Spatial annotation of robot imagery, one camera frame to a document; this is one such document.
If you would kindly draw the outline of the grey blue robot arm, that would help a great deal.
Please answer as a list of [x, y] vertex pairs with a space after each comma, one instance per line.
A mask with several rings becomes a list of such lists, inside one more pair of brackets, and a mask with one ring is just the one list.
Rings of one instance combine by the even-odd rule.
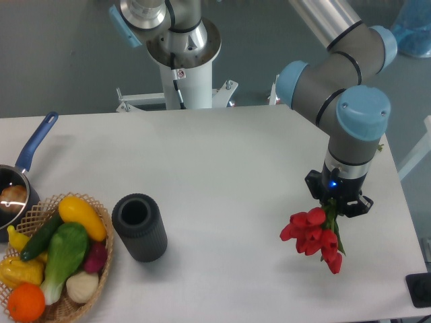
[[[293, 1], [292, 7], [329, 55], [316, 67], [287, 65], [275, 94], [329, 136], [323, 169], [305, 179], [312, 197], [334, 204], [340, 215], [363, 215], [373, 202], [362, 185], [391, 111], [388, 97], [364, 81], [393, 61], [396, 39], [386, 28], [364, 25], [346, 1]], [[108, 12], [129, 45], [146, 46], [158, 64], [167, 109], [228, 103], [211, 80], [220, 33], [201, 15], [199, 1], [116, 1]]]

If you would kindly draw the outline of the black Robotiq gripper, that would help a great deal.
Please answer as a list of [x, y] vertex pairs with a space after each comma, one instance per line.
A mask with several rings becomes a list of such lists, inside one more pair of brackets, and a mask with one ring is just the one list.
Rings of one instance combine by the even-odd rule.
[[366, 166], [350, 166], [325, 161], [322, 174], [311, 170], [305, 183], [313, 199], [322, 206], [337, 204], [337, 212], [346, 217], [357, 217], [369, 212], [374, 201], [362, 193]]

